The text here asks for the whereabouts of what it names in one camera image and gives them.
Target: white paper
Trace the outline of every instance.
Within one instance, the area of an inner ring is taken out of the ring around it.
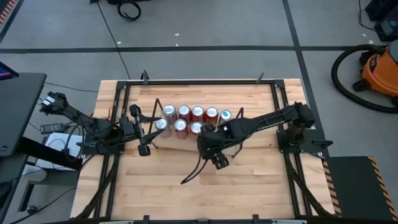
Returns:
[[[45,143],[46,146],[51,147],[57,151],[61,151],[65,145],[63,142],[66,142],[68,139],[69,134],[62,134],[62,133],[52,133],[49,138],[47,139],[47,142]],[[81,142],[82,137],[77,136],[77,135],[72,135],[69,140],[68,148],[69,148],[69,154],[71,156],[77,156],[80,150],[80,146],[76,145],[76,143]],[[57,170],[73,170],[71,168],[66,168],[57,164],[53,164],[52,162],[45,161],[42,159],[38,159],[36,162],[36,166],[46,168],[46,169],[54,169],[56,168]]]

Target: computer monitor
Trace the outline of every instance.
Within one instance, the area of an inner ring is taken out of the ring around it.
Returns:
[[[18,73],[16,73],[13,69],[0,62],[0,80],[15,78],[18,76]]]

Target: wood grain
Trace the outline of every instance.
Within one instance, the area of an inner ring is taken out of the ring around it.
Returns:
[[[305,103],[299,79],[286,79],[285,85],[290,104]],[[108,116],[115,87],[116,81],[101,82],[94,116]],[[244,107],[248,118],[274,111],[269,85],[132,86],[129,105],[136,103],[150,116],[156,98],[163,105],[215,106],[220,111],[229,109],[233,114]],[[248,139],[241,153],[229,159],[229,167],[216,170],[208,163],[196,179],[185,185],[180,182],[198,159],[195,142],[168,144],[157,140],[161,147],[151,147],[149,157],[138,155],[137,142],[126,144],[118,170],[112,219],[141,220],[144,215],[150,215],[152,220],[250,219],[253,214],[259,214],[260,218],[294,217],[275,128]],[[321,160],[309,154],[301,156],[308,188],[325,209],[334,213]],[[81,171],[71,217],[78,215],[95,193],[102,160],[102,156],[95,156]],[[301,193],[299,190],[297,193],[303,211]]]

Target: soda can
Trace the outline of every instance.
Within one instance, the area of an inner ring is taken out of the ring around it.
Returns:
[[[172,134],[170,131],[169,124],[165,119],[159,119],[155,122],[155,128],[156,130],[164,130],[162,133],[160,133],[158,136],[161,138],[168,138]]]
[[[206,110],[206,124],[217,125],[218,110],[215,107],[209,107]]]
[[[198,138],[198,135],[201,133],[200,127],[202,127],[202,124],[200,122],[194,122],[191,124],[190,132],[192,138]]]
[[[201,106],[192,109],[192,122],[205,123],[205,110]]]
[[[232,114],[229,110],[223,110],[220,113],[220,120],[218,124],[224,124],[225,122],[229,121],[232,118]]]
[[[177,112],[173,105],[166,105],[163,108],[163,115],[168,124],[174,124],[177,118]]]
[[[178,139],[186,139],[188,137],[187,122],[185,122],[183,119],[178,119],[174,123],[174,129]]]
[[[178,118],[183,119],[187,124],[191,123],[192,115],[191,115],[191,108],[187,105],[182,105],[178,109]]]

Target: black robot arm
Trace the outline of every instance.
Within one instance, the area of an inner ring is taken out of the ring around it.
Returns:
[[[205,125],[197,141],[199,154],[202,159],[211,160],[217,169],[222,169],[229,165],[222,153],[224,149],[241,144],[255,132],[283,123],[289,123],[284,144],[299,145],[302,131],[314,124],[314,118],[307,105],[295,103],[257,118],[236,118],[217,127]]]
[[[78,125],[82,125],[86,132],[95,140],[95,143],[83,143],[87,147],[105,148],[118,147],[125,142],[139,139],[138,150],[140,156],[149,156],[148,144],[162,132],[162,130],[144,135],[141,123],[157,121],[160,118],[142,115],[140,107],[130,106],[130,114],[134,118],[129,121],[127,116],[119,118],[118,123],[111,123],[102,118],[91,118],[69,105],[63,93],[48,93],[48,97],[41,103],[40,112],[45,114],[63,115]]]

